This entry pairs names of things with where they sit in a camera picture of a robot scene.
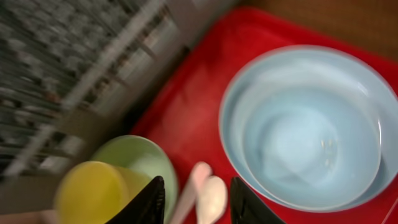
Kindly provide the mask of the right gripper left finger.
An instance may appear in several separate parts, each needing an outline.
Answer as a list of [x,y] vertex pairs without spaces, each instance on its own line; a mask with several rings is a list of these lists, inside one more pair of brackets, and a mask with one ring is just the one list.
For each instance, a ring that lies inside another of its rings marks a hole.
[[165,185],[158,175],[106,224],[163,224],[164,212]]

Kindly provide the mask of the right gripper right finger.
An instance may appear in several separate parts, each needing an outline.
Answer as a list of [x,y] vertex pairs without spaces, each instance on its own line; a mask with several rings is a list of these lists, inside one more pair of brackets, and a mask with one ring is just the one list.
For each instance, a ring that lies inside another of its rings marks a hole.
[[232,224],[285,224],[238,176],[231,179]]

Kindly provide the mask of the yellow cup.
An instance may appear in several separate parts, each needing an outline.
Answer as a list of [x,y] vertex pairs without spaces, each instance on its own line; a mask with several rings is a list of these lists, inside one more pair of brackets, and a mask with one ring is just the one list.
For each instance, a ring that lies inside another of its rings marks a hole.
[[150,181],[146,174],[105,162],[78,164],[58,187],[54,200],[58,221],[65,224],[106,223]]

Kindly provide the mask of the small light blue bowl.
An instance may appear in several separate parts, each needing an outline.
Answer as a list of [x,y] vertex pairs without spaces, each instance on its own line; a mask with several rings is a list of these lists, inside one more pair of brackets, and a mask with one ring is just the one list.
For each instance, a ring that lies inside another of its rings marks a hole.
[[253,66],[234,83],[230,104],[231,145],[277,200],[334,210],[374,182],[378,131],[346,72],[305,61]]

